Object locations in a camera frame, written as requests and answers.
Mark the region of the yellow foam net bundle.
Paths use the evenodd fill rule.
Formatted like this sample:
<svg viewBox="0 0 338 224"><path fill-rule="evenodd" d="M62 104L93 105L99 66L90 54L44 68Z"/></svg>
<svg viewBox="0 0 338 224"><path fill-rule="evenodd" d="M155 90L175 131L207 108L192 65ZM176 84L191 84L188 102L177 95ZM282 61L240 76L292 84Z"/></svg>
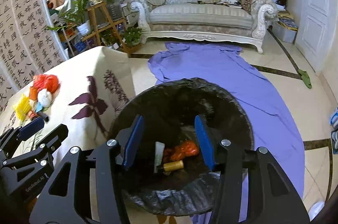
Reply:
<svg viewBox="0 0 338 224"><path fill-rule="evenodd" d="M15 115L19 121L24 121L27 114L31 110L30 99L25 95L21 95L17 104L13 107Z"/></svg>

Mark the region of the white teal tube box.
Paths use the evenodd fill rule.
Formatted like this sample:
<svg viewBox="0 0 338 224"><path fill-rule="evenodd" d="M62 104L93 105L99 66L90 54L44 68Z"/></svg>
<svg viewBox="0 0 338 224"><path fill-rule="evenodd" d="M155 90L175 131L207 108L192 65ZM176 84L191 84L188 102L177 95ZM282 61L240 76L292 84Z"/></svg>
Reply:
<svg viewBox="0 0 338 224"><path fill-rule="evenodd" d="M46 123L49 121L49 116L44 112L44 107L39 102L28 112L27 116L31 120L40 117Z"/></svg>

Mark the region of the white paper ball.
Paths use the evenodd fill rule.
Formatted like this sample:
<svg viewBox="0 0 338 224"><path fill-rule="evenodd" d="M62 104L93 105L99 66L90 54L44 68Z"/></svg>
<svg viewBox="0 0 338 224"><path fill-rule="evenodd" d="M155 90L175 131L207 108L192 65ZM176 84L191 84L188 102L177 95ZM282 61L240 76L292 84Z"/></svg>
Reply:
<svg viewBox="0 0 338 224"><path fill-rule="evenodd" d="M53 101L53 95L47 89L42 89L38 92L37 100L44 108L49 108Z"/></svg>

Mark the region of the red foam net bundle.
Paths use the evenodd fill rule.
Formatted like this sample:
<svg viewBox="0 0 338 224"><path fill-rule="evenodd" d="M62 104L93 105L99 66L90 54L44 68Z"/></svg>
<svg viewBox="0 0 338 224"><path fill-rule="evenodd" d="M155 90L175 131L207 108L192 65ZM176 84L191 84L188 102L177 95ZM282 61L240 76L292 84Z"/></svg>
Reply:
<svg viewBox="0 0 338 224"><path fill-rule="evenodd" d="M37 88L37 91L46 89L53 94L59 88L59 79L55 75L39 74L33 78L33 87Z"/></svg>

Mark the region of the orange plastic wrapper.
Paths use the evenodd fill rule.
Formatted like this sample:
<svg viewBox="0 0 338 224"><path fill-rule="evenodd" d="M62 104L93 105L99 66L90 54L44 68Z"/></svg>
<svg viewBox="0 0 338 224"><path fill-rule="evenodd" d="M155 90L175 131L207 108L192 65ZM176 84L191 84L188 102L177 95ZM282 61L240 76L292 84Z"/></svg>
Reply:
<svg viewBox="0 0 338 224"><path fill-rule="evenodd" d="M30 87L29 89L29 99L37 101L38 89L35 87Z"/></svg>

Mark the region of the black trash bin with bag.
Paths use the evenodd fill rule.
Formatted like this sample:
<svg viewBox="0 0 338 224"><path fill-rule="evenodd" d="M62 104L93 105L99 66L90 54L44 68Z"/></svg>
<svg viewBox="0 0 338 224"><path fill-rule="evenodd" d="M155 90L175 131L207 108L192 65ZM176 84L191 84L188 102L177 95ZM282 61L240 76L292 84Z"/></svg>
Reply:
<svg viewBox="0 0 338 224"><path fill-rule="evenodd" d="M187 216L210 211L219 184L201 154L183 157L179 146L198 144L195 117L204 116L217 140L249 150L252 125L239 102L225 89L201 78L156 85L134 97L110 130L115 137L144 119L144 132L132 166L122 176L122 194L152 214Z"/></svg>

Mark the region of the purple cloth on floor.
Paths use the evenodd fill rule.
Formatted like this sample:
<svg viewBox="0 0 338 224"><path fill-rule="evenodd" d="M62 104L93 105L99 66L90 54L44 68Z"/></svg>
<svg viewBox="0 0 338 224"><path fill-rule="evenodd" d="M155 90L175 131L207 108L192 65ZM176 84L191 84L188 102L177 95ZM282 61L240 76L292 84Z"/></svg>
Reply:
<svg viewBox="0 0 338 224"><path fill-rule="evenodd" d="M266 147L302 196L305 150L301 135L278 91L240 56L242 49L183 42L168 42L166 48L148 60L158 83L198 77L230 92L252 124L254 148Z"/></svg>

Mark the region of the calligraphy screen panel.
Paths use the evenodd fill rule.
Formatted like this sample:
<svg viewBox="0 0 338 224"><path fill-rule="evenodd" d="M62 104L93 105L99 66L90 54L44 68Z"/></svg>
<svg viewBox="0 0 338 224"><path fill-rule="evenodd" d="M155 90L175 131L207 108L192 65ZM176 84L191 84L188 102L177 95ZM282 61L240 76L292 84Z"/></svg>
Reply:
<svg viewBox="0 0 338 224"><path fill-rule="evenodd" d="M67 59L50 25L45 0L1 0L1 110L35 75Z"/></svg>

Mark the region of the small floor potted plant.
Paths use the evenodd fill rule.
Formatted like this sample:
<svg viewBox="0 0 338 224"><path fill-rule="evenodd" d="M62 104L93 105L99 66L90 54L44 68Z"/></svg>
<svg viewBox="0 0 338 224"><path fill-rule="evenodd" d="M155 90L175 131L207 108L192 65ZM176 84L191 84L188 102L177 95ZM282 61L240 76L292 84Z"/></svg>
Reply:
<svg viewBox="0 0 338 224"><path fill-rule="evenodd" d="M139 27L128 27L122 33L123 46L128 48L137 46L140 44L143 31Z"/></svg>

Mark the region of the green rag on floor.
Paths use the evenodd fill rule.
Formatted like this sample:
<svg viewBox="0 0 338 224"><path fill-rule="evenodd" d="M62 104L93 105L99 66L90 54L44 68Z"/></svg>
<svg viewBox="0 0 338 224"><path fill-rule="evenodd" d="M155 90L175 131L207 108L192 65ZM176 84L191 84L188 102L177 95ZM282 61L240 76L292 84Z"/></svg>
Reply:
<svg viewBox="0 0 338 224"><path fill-rule="evenodd" d="M302 70L302 69L298 69L298 74L300 75L303 83L306 85L306 87L308 89L312 89L312 83L311 83L311 79L309 77L309 74L307 73L307 71Z"/></svg>

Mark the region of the wooden plant stand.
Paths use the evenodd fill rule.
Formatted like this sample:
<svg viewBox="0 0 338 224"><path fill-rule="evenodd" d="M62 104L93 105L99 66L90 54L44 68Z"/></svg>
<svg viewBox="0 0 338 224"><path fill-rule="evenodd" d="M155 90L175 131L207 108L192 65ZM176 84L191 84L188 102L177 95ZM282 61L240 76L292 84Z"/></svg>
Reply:
<svg viewBox="0 0 338 224"><path fill-rule="evenodd" d="M93 31L89 34L87 34L84 37L81 37L82 41L87 41L88 39L94 38L94 44L96 46L100 46L102 43L102 40L100 38L100 33L104 31L110 31L111 35L115 39L115 43L119 45L119 49L122 52L127 52L127 46L124 44L123 38L121 36L122 30L127 28L127 23L124 17L121 17L119 19L113 20L110 16L105 3L98 3L94 6L89 6L86 8L88 17L89 17L89 25L93 29ZM96 10L98 10L100 13L102 13L105 23L102 25L99 25L97 23L96 18Z"/></svg>

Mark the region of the blue white shoes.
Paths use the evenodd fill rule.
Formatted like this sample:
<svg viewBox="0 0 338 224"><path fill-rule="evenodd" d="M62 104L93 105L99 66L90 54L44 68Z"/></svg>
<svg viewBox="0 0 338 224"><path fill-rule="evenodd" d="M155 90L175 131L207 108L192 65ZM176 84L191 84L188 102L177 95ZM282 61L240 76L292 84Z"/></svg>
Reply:
<svg viewBox="0 0 338 224"><path fill-rule="evenodd" d="M338 108L333 111L329 118L329 125L333 128L331 132L331 141L333 154L338 153Z"/></svg>

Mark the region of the potted plant white pot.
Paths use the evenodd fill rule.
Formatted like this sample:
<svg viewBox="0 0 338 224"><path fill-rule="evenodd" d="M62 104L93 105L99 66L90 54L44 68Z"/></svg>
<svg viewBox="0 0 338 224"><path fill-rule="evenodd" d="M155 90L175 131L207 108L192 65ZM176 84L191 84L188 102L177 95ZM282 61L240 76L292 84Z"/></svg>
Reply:
<svg viewBox="0 0 338 224"><path fill-rule="evenodd" d="M67 10L59 12L59 26L47 26L47 30L58 31L60 29L70 29L86 23L85 14L89 0L74 0L72 6Z"/></svg>

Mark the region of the ornate white sofa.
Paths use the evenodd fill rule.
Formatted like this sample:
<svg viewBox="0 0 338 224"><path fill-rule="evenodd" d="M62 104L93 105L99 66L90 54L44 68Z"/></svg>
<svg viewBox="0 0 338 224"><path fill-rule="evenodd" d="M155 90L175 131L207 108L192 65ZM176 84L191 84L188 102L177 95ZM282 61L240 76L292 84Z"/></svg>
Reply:
<svg viewBox="0 0 338 224"><path fill-rule="evenodd" d="M142 43L148 38L235 42L253 45L262 54L267 28L278 20L273 0L166 0L153 6L127 0L139 13Z"/></svg>

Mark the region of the white door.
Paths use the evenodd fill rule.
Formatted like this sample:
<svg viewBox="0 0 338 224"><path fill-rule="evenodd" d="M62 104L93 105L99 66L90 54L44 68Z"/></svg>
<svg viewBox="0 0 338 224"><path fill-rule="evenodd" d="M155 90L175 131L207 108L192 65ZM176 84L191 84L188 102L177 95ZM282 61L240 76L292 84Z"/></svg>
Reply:
<svg viewBox="0 0 338 224"><path fill-rule="evenodd" d="M316 73L323 69L333 37L330 21L336 15L334 0L303 0L296 47Z"/></svg>

